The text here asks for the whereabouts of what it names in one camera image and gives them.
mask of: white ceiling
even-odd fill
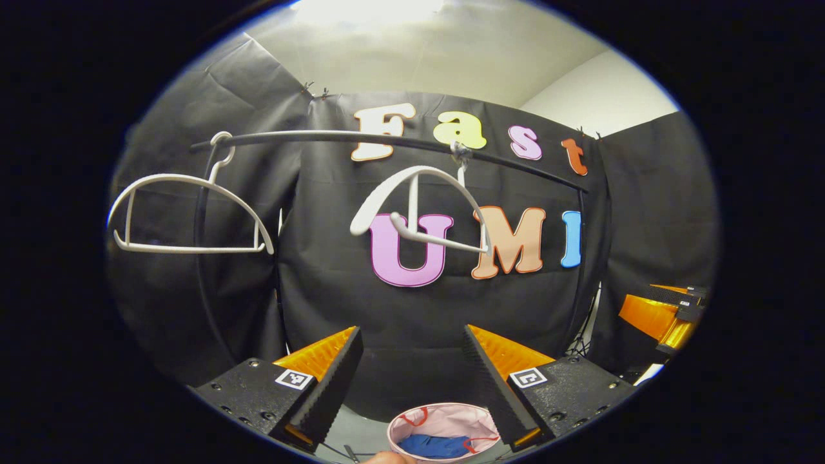
[[[244,29],[315,95],[400,90],[518,108],[608,50],[516,0],[303,0]]]

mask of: letter m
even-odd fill
[[[478,254],[478,266],[473,269],[472,275],[476,279],[489,279],[498,275],[498,266],[493,261],[498,256],[498,262],[505,274],[509,274],[513,267],[519,273],[536,272],[541,269],[541,226],[547,215],[541,208],[527,208],[521,213],[516,232],[513,233],[510,223],[504,216],[504,211],[498,206],[482,206],[484,222],[487,223],[490,241],[493,246],[493,255]]]

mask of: white wall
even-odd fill
[[[602,137],[679,111],[644,71],[609,50],[588,60],[521,106],[585,134]]]

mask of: clothes hanger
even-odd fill
[[[224,138],[230,138],[232,135],[229,132],[222,131],[214,135],[210,144],[212,145],[213,149],[218,149],[218,142]],[[114,230],[115,242],[117,246],[121,249],[126,251],[133,251],[138,253],[172,253],[172,254],[193,254],[193,253],[257,253],[266,249],[266,252],[269,254],[274,254],[275,249],[272,247],[272,240],[270,238],[269,233],[266,231],[266,227],[264,226],[261,218],[255,213],[255,211],[244,201],[241,200],[237,195],[230,192],[229,190],[216,185],[215,179],[218,177],[218,171],[229,164],[232,161],[233,156],[235,155],[235,147],[231,146],[229,148],[229,155],[215,163],[212,167],[212,171],[210,172],[210,176],[208,180],[204,180],[202,178],[196,178],[194,176],[187,176],[184,174],[153,174],[150,176],[146,176],[144,178],[140,178],[131,183],[115,200],[114,204],[112,204],[111,209],[109,210],[109,218],[106,220],[106,226],[108,227],[111,223],[111,218],[115,214],[117,207],[121,204],[121,202],[128,196],[129,197],[129,205],[126,207],[126,227],[124,238],[121,239],[120,235],[117,233],[117,229]],[[134,204],[134,193],[137,191],[138,188],[157,183],[157,182],[184,182],[199,185],[201,187],[206,187],[212,190],[213,192],[218,192],[230,200],[234,201],[235,203],[239,204],[244,210],[246,210],[249,215],[255,220],[255,231],[253,237],[252,247],[179,247],[179,246],[170,246],[170,245],[151,245],[151,244],[137,244],[131,241],[131,226],[132,226],[132,206]],[[259,233],[260,236],[263,237],[263,243],[259,243]]]
[[[458,142],[453,142],[450,145],[450,149],[453,152],[453,159],[459,164],[458,180],[448,173],[430,166],[412,166],[411,168],[398,171],[379,184],[378,187],[376,187],[375,190],[373,190],[372,193],[364,200],[364,202],[361,203],[361,208],[358,209],[358,212],[355,217],[352,218],[352,222],[350,223],[350,233],[355,236],[364,234],[370,228],[370,225],[372,225],[375,215],[378,214],[378,211],[387,200],[387,197],[389,197],[389,194],[392,193],[396,187],[401,185],[402,182],[409,180],[410,190],[407,214],[408,225],[404,224],[404,221],[398,212],[393,211],[393,213],[389,215],[389,220],[393,223],[393,227],[395,227],[398,231],[398,235],[415,242],[437,244],[447,248],[485,253],[488,256],[492,256],[493,248],[490,246],[490,237],[487,232],[487,223],[484,221],[484,215],[479,208],[479,204],[475,201],[475,198],[473,198],[473,195],[470,194],[464,186],[464,172],[467,170],[467,158],[464,156],[463,149],[466,149],[466,147]],[[450,185],[461,192],[467,201],[469,201],[469,204],[473,207],[473,210],[481,223],[481,247],[474,247],[455,242],[453,240],[442,239],[434,235],[418,232],[418,177],[422,174],[436,176],[446,180],[450,183]]]

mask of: hand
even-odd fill
[[[415,459],[391,451],[382,451],[363,464],[416,464]]]

